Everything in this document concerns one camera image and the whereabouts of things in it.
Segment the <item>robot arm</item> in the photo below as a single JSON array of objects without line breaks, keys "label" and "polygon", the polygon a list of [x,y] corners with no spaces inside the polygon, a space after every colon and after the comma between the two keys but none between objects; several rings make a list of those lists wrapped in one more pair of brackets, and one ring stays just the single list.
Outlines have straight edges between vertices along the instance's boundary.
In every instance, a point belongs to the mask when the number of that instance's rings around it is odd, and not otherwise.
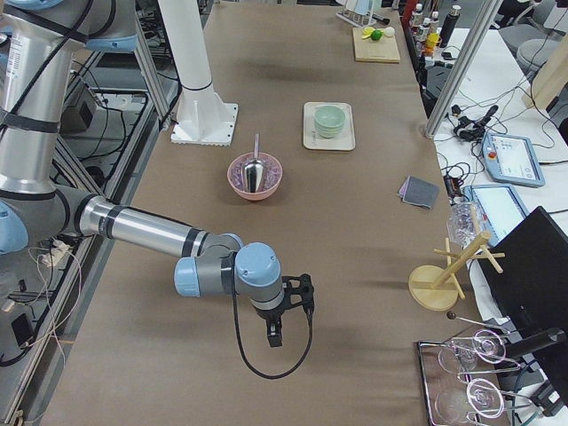
[{"label": "robot arm", "polygon": [[136,11],[131,1],[7,1],[12,29],[1,97],[1,250],[12,253],[61,233],[100,235],[175,256],[182,296],[249,297],[265,320],[269,344],[281,344],[281,317],[314,312],[308,275],[282,274],[266,244],[244,244],[104,196],[55,185],[51,161],[59,135],[73,54],[133,51]]}]

